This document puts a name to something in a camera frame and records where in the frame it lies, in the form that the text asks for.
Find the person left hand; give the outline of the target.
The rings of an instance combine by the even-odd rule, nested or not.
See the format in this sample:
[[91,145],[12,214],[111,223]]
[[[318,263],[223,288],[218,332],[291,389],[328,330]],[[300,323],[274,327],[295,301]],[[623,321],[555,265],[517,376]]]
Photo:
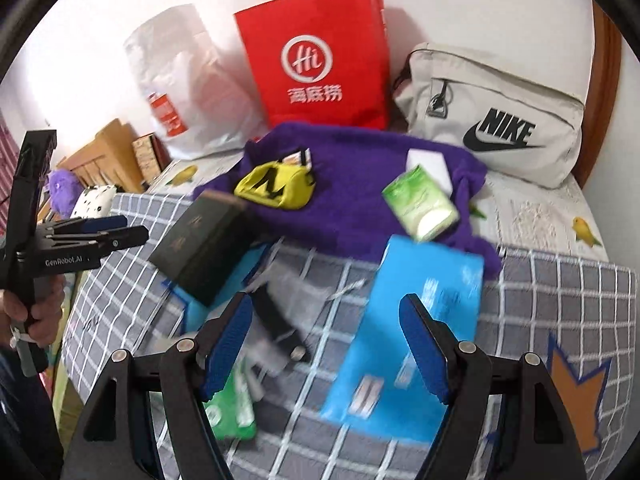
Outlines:
[[26,322],[29,315],[34,322],[29,325],[27,333],[40,348],[47,347],[55,341],[58,326],[62,318],[62,303],[65,278],[63,275],[49,276],[49,295],[38,300],[27,309],[24,304],[8,290],[1,291],[0,304],[0,337],[2,347],[9,347],[11,339],[11,323]]

